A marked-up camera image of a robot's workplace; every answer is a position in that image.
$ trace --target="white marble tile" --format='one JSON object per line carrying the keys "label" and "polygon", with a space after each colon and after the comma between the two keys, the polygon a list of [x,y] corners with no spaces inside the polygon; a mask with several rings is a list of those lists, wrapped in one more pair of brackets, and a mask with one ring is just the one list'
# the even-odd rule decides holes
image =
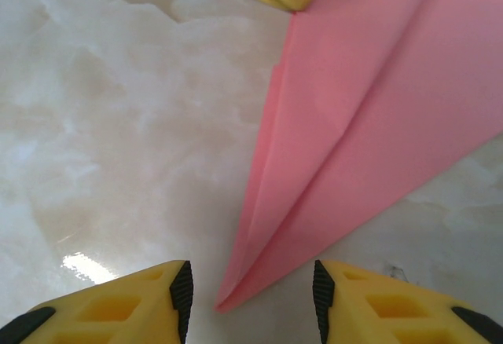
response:
{"label": "white marble tile", "polygon": [[[0,325],[189,258],[188,344],[318,342],[312,264],[211,308],[287,24],[252,0],[1,0]],[[500,137],[324,256],[503,321],[502,160]]]}

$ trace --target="black rubber edge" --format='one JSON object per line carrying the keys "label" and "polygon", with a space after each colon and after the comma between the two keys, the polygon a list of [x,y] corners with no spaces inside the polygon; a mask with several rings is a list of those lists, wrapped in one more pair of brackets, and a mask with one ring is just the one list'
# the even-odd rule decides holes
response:
{"label": "black rubber edge", "polygon": [[180,343],[185,343],[189,330],[190,309],[194,294],[194,282],[190,262],[185,262],[170,286],[171,301],[178,311],[178,335]]}
{"label": "black rubber edge", "polygon": [[55,312],[56,309],[47,306],[19,315],[6,326],[0,328],[0,343],[20,344],[47,322]]}
{"label": "black rubber edge", "polygon": [[452,310],[490,344],[503,344],[503,327],[487,315],[460,306],[455,306]]}
{"label": "black rubber edge", "polygon": [[329,309],[333,304],[335,289],[336,283],[323,264],[317,260],[314,263],[313,300],[316,317],[318,318],[321,344],[327,344],[329,340]]}

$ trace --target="marble floor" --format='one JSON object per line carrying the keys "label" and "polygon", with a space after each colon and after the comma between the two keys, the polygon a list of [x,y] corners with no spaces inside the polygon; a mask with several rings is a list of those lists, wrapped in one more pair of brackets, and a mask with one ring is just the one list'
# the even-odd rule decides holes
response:
{"label": "marble floor", "polygon": [[[312,264],[212,310],[287,24],[252,0],[0,0],[0,325],[182,258],[188,344],[318,343]],[[503,137],[323,257],[503,323]]]}

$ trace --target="paper airplane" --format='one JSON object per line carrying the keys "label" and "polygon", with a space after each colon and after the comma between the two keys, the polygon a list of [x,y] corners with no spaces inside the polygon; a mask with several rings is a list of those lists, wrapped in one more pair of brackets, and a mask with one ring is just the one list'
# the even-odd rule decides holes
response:
{"label": "paper airplane", "polygon": [[503,0],[316,0],[274,69],[217,309],[503,130]]}

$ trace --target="glossy floor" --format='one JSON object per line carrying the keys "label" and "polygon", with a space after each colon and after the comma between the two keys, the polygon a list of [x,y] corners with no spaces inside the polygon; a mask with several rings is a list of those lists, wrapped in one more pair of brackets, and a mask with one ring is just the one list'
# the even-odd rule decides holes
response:
{"label": "glossy floor", "polygon": [[[312,264],[213,313],[288,15],[252,0],[2,0],[0,324],[174,258],[188,344],[317,343]],[[503,137],[323,257],[503,321]]]}

